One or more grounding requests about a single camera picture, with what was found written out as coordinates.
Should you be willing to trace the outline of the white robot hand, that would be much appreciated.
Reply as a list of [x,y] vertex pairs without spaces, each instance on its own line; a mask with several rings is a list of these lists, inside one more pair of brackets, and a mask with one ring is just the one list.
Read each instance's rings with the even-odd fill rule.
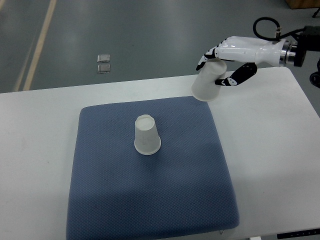
[[267,63],[273,67],[293,64],[295,43],[286,39],[268,41],[252,37],[231,36],[209,49],[199,60],[196,71],[202,69],[208,60],[216,58],[245,63],[230,76],[214,82],[217,86],[234,87],[253,77],[257,73],[258,64]]

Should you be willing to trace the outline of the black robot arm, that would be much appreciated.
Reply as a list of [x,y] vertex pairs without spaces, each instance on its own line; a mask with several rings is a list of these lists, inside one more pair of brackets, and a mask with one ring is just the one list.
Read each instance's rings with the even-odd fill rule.
[[287,64],[301,67],[308,51],[320,51],[320,28],[306,26],[300,34],[293,35],[296,41],[280,37],[266,40],[260,37],[230,36],[208,50],[201,57],[196,70],[202,69],[212,59],[244,63],[231,76],[215,82],[219,86],[237,86],[253,77],[257,73],[257,65],[261,63],[273,67]]

